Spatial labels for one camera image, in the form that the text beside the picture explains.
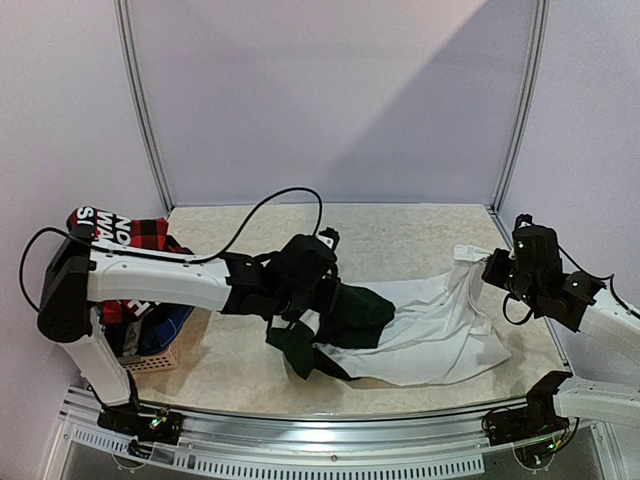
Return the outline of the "white and green raglan shirt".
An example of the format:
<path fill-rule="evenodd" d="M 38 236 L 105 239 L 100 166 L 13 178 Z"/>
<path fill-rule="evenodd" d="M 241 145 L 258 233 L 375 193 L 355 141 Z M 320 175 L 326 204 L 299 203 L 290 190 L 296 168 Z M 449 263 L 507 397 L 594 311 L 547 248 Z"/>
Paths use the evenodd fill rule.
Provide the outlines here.
<path fill-rule="evenodd" d="M 266 329 L 266 342 L 303 379 L 314 371 L 394 386 L 473 378 L 511 356 L 478 306 L 489 255 L 458 245 L 451 269 L 441 275 L 341 284 L 330 314 L 276 318 Z"/>

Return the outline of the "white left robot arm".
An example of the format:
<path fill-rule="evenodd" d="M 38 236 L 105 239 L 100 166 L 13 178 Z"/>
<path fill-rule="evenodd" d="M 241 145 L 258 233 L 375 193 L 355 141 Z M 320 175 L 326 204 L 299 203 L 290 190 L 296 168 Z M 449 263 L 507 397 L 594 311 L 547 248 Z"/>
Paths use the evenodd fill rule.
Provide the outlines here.
<path fill-rule="evenodd" d="M 231 254 L 202 263 L 183 255 L 152 259 L 141 251 L 119 251 L 101 243 L 94 247 L 87 252 L 66 244 L 54 256 L 45 275 L 37 326 L 70 355 L 100 403 L 110 407 L 111 419 L 128 434 L 141 433 L 149 415 L 134 401 L 134 383 L 101 333 L 92 304 L 139 300 L 268 320 L 310 308 L 325 274 L 307 255 L 261 264 Z"/>

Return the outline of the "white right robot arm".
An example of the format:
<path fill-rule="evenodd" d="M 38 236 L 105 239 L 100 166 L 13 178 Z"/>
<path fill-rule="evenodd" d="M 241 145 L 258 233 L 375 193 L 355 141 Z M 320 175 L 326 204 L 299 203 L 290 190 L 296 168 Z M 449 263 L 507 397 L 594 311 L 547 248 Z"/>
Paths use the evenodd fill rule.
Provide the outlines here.
<path fill-rule="evenodd" d="M 558 257 L 526 260 L 522 252 L 504 249 L 489 256 L 482 280 L 505 291 L 505 302 L 513 300 L 527 306 L 527 314 L 517 325 L 533 318 L 548 318 L 639 362 L 639 313 L 603 280 L 583 271 L 563 272 Z M 565 426 L 570 418 L 637 428 L 639 389 L 588 380 L 568 371 L 551 371 L 527 392 L 524 407 L 513 413 L 491 413 L 486 418 L 490 432 L 507 427 L 527 436 Z"/>

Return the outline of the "pink plastic laundry basket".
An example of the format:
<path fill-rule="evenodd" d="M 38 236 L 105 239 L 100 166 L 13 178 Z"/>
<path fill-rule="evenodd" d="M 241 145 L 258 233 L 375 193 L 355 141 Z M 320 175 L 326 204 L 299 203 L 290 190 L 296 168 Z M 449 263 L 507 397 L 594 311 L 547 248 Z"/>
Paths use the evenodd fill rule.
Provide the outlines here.
<path fill-rule="evenodd" d="M 176 369 L 179 365 L 178 339 L 180 334 L 178 335 L 176 340 L 164 352 L 160 354 L 140 356 L 137 353 L 137 343 L 137 350 L 134 354 L 119 357 L 118 361 L 126 370 L 132 373 L 152 373 Z"/>

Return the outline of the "blue garment in basket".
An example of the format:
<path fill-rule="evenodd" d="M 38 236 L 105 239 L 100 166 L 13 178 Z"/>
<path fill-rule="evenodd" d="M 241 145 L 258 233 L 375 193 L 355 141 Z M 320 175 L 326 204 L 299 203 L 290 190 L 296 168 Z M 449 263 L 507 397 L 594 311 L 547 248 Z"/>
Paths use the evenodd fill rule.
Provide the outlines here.
<path fill-rule="evenodd" d="M 193 313 L 191 306 L 160 304 L 142 319 L 137 353 L 140 356 L 164 352 L 178 337 Z"/>

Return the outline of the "red black plaid garment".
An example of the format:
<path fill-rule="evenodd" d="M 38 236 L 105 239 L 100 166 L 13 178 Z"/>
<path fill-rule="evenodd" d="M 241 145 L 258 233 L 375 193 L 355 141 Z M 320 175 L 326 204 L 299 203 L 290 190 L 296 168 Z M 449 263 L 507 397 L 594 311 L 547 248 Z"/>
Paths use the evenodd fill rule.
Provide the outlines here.
<path fill-rule="evenodd" d="M 96 239 L 123 246 L 161 252 L 192 254 L 168 234 L 165 219 L 132 220 L 91 206 L 75 209 L 66 220 L 71 231 L 77 225 L 91 225 Z M 163 321 L 172 309 L 169 304 L 140 300 L 110 300 L 98 306 L 103 325 L 125 325 L 136 321 Z"/>

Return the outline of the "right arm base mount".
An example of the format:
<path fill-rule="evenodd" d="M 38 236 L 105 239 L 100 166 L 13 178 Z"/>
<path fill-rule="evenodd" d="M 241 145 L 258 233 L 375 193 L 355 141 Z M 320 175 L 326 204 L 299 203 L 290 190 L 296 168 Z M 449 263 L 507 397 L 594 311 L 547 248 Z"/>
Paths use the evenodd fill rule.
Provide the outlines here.
<path fill-rule="evenodd" d="M 552 371 L 539 380 L 526 394 L 524 406 L 512 409 L 494 408 L 481 421 L 481 428 L 491 446 L 514 443 L 557 431 L 567 431 L 570 420 L 560 416 L 553 405 L 560 387 L 572 373 Z"/>

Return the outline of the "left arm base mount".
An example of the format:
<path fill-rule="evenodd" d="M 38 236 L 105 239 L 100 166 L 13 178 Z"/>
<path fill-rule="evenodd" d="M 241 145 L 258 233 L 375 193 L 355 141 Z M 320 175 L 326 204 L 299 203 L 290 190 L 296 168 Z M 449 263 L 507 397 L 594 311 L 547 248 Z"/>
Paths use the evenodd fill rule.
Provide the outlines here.
<path fill-rule="evenodd" d="M 138 442 L 177 445 L 185 417 L 167 408 L 142 407 L 133 403 L 104 407 L 97 420 L 103 429 L 135 437 Z"/>

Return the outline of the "front aluminium rail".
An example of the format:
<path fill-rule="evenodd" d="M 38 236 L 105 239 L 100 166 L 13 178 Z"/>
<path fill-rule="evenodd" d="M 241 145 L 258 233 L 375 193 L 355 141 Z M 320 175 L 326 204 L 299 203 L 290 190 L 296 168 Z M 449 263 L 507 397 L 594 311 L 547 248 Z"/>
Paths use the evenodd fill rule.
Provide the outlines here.
<path fill-rule="evenodd" d="M 45 479 L 623 479 L 610 425 L 582 420 L 545 458 L 524 445 L 492 445 L 481 422 L 513 399 L 471 407 L 349 417 L 242 414 L 184 407 L 176 444 L 131 455 L 130 438 L 98 426 L 91 391 L 68 390 Z"/>

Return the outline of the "right aluminium frame post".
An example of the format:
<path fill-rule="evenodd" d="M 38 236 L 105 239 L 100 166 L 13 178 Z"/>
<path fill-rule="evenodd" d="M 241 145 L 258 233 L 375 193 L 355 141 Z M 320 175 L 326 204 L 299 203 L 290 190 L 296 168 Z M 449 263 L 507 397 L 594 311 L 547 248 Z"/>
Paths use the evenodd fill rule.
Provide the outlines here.
<path fill-rule="evenodd" d="M 518 97 L 516 116 L 509 139 L 507 154 L 502 166 L 492 201 L 488 206 L 489 212 L 498 217 L 504 207 L 506 196 L 513 177 L 516 163 L 525 136 L 525 129 L 533 103 L 535 86 L 541 63 L 544 46 L 547 19 L 549 14 L 547 0 L 535 2 L 535 11 L 531 23 L 530 39 L 525 57 L 524 72 Z"/>

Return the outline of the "aluminium frame post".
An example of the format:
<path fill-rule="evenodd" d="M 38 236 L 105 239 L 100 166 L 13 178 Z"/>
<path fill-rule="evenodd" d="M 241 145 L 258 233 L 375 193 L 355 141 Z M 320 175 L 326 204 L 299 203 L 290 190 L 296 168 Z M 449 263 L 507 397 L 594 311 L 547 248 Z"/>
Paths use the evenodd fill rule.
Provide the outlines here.
<path fill-rule="evenodd" d="M 133 31 L 131 2 L 115 0 L 114 9 L 132 104 L 142 145 L 160 203 L 166 215 L 175 207 L 149 113 Z"/>
<path fill-rule="evenodd" d="M 513 177 L 516 163 L 525 136 L 525 129 L 533 103 L 535 86 L 541 63 L 544 46 L 547 19 L 549 14 L 547 0 L 535 2 L 535 11 L 531 23 L 530 39 L 525 57 L 524 72 L 518 97 L 516 116 L 509 139 L 507 154 L 502 166 L 492 201 L 488 206 L 489 212 L 498 217 L 504 207 L 506 196 Z"/>

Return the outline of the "left aluminium frame post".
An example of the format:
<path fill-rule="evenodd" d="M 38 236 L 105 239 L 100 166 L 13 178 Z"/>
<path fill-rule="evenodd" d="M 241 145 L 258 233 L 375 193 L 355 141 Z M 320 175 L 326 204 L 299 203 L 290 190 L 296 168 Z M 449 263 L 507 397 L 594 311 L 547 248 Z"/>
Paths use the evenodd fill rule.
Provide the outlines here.
<path fill-rule="evenodd" d="M 132 104 L 142 145 L 160 203 L 166 215 L 175 207 L 149 113 L 133 31 L 131 2 L 115 0 L 114 9 Z"/>

